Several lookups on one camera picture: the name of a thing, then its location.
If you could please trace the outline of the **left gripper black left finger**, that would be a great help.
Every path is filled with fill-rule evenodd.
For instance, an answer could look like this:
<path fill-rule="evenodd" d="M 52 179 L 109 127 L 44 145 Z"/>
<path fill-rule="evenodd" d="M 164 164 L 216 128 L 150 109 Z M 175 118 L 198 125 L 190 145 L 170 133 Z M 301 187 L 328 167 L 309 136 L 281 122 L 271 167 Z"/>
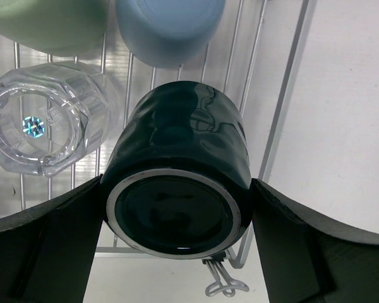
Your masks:
<path fill-rule="evenodd" d="M 0 218 L 0 302 L 83 302 L 103 222 L 100 177 Z"/>

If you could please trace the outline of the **blue cup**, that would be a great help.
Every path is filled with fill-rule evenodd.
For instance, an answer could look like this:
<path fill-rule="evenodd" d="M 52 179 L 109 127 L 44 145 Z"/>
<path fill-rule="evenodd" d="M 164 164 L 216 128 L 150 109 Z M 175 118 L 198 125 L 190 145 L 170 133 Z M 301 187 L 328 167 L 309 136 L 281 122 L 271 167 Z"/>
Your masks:
<path fill-rule="evenodd" d="M 121 38 L 139 61 L 155 68 L 179 66 L 212 39 L 225 1 L 116 1 Z"/>

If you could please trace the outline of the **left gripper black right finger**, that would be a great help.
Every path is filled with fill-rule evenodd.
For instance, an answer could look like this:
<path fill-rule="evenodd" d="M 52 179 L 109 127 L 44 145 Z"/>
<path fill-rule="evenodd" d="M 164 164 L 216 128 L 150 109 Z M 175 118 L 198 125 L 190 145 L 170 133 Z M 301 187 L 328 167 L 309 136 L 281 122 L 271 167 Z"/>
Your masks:
<path fill-rule="evenodd" d="M 253 179 L 253 228 L 270 302 L 379 302 L 379 234 Z"/>

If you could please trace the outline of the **clear glass cup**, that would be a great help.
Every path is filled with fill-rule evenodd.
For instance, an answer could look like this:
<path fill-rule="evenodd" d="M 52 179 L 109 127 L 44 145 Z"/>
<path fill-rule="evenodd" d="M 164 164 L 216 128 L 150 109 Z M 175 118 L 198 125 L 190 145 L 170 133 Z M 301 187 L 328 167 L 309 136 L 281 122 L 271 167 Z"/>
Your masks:
<path fill-rule="evenodd" d="M 119 111 L 112 81 L 92 65 L 13 69 L 0 77 L 0 166 L 52 177 L 100 147 Z"/>

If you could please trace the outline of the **dark green mug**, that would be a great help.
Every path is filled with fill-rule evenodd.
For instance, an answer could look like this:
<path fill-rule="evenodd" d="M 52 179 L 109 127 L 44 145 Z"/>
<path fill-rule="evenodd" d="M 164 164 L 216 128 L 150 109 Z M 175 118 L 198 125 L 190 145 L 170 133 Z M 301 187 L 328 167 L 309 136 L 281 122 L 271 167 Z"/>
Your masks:
<path fill-rule="evenodd" d="M 204 83 L 158 86 L 135 107 L 101 187 L 106 223 L 130 247 L 169 259 L 221 253 L 252 217 L 241 114 Z"/>

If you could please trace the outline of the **light green cup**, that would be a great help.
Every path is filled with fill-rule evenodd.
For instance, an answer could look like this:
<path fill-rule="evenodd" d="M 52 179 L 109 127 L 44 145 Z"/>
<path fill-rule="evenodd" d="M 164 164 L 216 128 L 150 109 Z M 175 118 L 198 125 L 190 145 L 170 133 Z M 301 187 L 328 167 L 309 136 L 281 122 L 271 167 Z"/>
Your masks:
<path fill-rule="evenodd" d="M 0 35 L 53 56 L 88 51 L 107 22 L 107 1 L 0 1 Z"/>

